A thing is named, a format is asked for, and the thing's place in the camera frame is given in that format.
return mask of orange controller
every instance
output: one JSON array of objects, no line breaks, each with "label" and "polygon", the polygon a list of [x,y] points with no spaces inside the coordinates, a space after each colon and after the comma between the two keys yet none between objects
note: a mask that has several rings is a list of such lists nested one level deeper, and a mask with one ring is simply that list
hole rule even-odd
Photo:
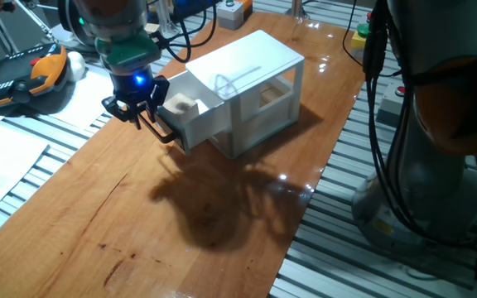
[{"label": "orange controller", "polygon": [[0,108],[60,90],[67,80],[68,64],[65,48],[56,44],[4,58],[0,61]]}]

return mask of red button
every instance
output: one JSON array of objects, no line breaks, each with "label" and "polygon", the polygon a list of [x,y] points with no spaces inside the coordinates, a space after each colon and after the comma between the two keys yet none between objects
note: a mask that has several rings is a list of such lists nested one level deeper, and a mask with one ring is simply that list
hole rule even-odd
[{"label": "red button", "polygon": [[36,63],[38,63],[38,61],[40,61],[40,60],[41,60],[40,57],[36,57],[36,58],[34,58],[33,60],[31,60],[31,66],[36,65]]},{"label": "red button", "polygon": [[398,86],[397,90],[395,90],[395,94],[397,96],[404,96],[405,93],[406,93],[406,88],[404,86]]}]

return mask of blue led light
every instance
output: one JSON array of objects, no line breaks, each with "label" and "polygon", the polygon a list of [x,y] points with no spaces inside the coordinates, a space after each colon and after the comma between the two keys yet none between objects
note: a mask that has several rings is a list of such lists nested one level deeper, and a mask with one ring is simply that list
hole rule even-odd
[{"label": "blue led light", "polygon": [[136,75],[136,83],[137,84],[145,83],[145,78],[143,78],[141,75]]}]

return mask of white container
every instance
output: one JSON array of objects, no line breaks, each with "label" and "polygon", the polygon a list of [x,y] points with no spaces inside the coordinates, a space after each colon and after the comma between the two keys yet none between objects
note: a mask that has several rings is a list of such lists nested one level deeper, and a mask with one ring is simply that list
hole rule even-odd
[{"label": "white container", "polygon": [[[303,65],[303,56],[256,31],[187,63],[187,71],[169,79],[166,101],[183,93],[196,101],[197,117],[183,122],[159,107],[157,121],[176,134],[186,155],[209,139],[235,158],[298,119]],[[281,76],[291,69],[293,82]]]}]

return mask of wooden table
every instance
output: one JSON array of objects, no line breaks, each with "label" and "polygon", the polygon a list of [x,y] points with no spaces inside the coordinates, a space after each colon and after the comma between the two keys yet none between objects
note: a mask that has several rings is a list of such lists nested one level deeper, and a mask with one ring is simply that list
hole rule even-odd
[{"label": "wooden table", "polygon": [[306,57],[299,121],[233,161],[109,121],[0,228],[0,297],[268,294],[364,77],[345,30],[261,12],[193,57],[259,29]]}]

